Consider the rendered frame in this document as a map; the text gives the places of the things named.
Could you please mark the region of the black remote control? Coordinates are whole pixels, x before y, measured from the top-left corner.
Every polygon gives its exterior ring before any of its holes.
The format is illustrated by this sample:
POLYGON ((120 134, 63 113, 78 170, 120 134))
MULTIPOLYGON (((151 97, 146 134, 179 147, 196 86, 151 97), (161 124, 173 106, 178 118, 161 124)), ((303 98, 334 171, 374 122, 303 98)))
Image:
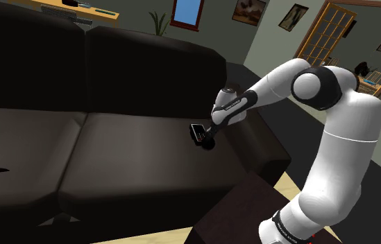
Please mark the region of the black remote control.
POLYGON ((194 143, 201 146, 205 138, 205 128, 202 124, 191 123, 189 125, 189 133, 194 143))

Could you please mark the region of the dark brown leather sofa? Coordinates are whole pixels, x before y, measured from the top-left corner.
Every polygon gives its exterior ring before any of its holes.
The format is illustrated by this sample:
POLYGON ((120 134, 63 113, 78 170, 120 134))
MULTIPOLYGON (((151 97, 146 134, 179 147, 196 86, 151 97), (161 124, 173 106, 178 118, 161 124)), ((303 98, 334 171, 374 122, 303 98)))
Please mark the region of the dark brown leather sofa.
POLYGON ((256 110, 191 139, 227 84, 212 49, 0 2, 0 244, 189 227, 248 173, 276 184, 291 158, 256 110))

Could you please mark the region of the green potted plant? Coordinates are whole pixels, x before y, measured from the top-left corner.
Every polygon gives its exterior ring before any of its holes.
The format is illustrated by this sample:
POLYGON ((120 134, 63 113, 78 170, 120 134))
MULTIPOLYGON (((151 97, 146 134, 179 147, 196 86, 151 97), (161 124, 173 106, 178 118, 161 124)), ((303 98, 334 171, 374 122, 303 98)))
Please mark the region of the green potted plant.
POLYGON ((155 25, 155 35, 163 36, 166 33, 166 28, 171 21, 171 18, 167 18, 167 13, 164 12, 160 17, 156 11, 149 12, 155 25))

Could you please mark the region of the red framed window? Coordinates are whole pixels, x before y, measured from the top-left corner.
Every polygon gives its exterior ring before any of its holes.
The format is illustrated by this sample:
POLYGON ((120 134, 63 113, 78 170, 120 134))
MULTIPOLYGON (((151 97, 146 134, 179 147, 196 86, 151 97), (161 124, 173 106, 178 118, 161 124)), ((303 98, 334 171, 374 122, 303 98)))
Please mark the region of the red framed window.
POLYGON ((170 25, 199 32, 204 0, 174 0, 170 25))

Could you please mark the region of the wooden glass pane door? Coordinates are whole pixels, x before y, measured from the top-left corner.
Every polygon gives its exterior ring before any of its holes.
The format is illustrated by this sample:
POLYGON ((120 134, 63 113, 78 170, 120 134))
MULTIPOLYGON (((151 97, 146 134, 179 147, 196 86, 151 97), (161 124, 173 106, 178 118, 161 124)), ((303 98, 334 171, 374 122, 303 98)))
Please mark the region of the wooden glass pane door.
POLYGON ((327 3, 296 55, 312 66, 327 65, 330 54, 355 20, 356 13, 327 3))

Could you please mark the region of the wooden side table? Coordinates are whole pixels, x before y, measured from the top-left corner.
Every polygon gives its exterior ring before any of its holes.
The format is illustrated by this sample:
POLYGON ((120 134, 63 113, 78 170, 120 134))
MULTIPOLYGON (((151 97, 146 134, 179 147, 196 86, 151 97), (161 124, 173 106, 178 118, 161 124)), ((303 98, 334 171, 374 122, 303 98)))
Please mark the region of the wooden side table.
POLYGON ((374 95, 381 87, 381 72, 369 67, 367 62, 360 62, 353 72, 359 78, 358 92, 374 95))

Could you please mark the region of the wooden desk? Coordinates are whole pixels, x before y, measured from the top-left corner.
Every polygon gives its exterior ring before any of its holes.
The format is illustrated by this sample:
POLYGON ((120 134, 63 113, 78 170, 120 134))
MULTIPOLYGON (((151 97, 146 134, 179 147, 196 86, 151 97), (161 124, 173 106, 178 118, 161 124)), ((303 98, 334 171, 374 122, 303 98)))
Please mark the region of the wooden desk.
POLYGON ((26 4, 30 7, 32 7, 34 10, 37 10, 40 8, 41 5, 49 5, 49 6, 55 6, 59 8, 64 8, 68 10, 73 10, 76 12, 76 14, 83 18, 88 18, 92 20, 97 21, 103 21, 109 24, 112 24, 115 28, 118 27, 118 17, 119 13, 113 12, 110 10, 102 10, 100 8, 95 8, 94 6, 90 8, 84 8, 84 7, 73 7, 73 6, 66 6, 62 3, 62 0, 4 0, 7 3, 21 3, 26 4))

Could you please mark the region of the brown landscape wall picture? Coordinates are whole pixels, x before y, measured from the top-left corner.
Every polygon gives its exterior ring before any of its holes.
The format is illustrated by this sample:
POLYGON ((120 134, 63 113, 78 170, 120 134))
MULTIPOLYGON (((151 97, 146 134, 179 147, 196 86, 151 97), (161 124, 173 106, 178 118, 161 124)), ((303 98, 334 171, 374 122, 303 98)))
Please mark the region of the brown landscape wall picture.
POLYGON ((266 6, 267 2, 263 0, 237 0, 232 20, 257 26, 266 6))

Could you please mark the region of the dark framed wall picture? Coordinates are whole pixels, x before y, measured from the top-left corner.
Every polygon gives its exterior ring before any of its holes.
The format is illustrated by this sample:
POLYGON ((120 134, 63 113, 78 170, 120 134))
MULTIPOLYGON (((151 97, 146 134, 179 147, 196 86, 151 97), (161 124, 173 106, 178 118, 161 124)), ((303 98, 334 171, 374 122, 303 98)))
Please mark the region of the dark framed wall picture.
POLYGON ((308 7, 295 3, 278 26, 288 32, 291 32, 308 9, 308 7))

